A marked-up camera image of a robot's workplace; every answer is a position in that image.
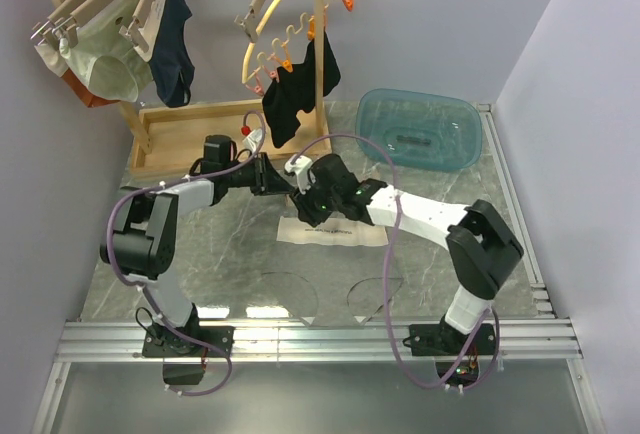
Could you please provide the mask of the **grey and cream underwear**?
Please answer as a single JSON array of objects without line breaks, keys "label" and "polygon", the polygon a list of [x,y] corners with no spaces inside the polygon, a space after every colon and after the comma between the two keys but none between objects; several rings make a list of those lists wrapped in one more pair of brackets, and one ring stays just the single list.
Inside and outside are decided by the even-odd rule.
[{"label": "grey and cream underwear", "polygon": [[313,328],[358,326],[383,307],[386,229],[345,218],[313,228],[282,217],[262,281]]}]

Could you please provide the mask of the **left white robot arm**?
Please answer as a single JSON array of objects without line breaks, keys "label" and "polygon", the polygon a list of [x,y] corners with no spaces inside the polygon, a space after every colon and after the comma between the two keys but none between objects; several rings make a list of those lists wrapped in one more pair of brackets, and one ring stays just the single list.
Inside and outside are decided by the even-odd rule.
[{"label": "left white robot arm", "polygon": [[140,289],[151,307],[148,336],[180,356],[209,347],[195,304],[188,300],[173,271],[178,220],[218,204],[231,189],[255,196],[284,195],[293,187],[260,150],[260,129],[246,140],[249,157],[238,159],[228,136],[210,135],[203,155],[181,180],[165,187],[124,186],[107,221],[100,258],[119,280]]}]

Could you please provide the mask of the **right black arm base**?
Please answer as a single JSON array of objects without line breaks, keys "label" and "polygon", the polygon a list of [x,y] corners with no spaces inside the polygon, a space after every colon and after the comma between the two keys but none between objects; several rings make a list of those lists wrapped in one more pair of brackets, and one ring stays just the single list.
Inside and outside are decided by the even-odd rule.
[{"label": "right black arm base", "polygon": [[500,351],[500,328],[482,323],[473,340],[464,349],[464,335],[441,321],[435,324],[411,324],[402,344],[412,357],[433,357],[443,386],[464,391],[479,384],[496,367]]}]

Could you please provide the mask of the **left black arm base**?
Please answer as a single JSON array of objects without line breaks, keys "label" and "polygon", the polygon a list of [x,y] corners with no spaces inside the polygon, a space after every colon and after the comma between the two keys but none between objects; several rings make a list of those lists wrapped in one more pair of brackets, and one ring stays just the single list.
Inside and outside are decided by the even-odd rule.
[{"label": "left black arm base", "polygon": [[187,333],[197,342],[185,340],[156,323],[146,331],[141,355],[163,361],[163,380],[171,387],[199,385],[205,376],[205,361],[229,357],[232,351],[231,326],[189,328]]}]

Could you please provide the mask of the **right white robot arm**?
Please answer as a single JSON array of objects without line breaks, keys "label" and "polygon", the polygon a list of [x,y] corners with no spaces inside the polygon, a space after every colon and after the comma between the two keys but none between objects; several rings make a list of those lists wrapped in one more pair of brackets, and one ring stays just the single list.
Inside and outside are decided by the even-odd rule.
[{"label": "right white robot arm", "polygon": [[358,180],[337,154],[313,161],[292,157],[285,172],[296,178],[290,195],[298,219],[312,227],[338,212],[351,221],[394,227],[430,241],[450,255],[458,288],[441,321],[442,345],[460,354],[476,340],[475,327],[524,249],[494,206],[435,201],[376,179]]}]

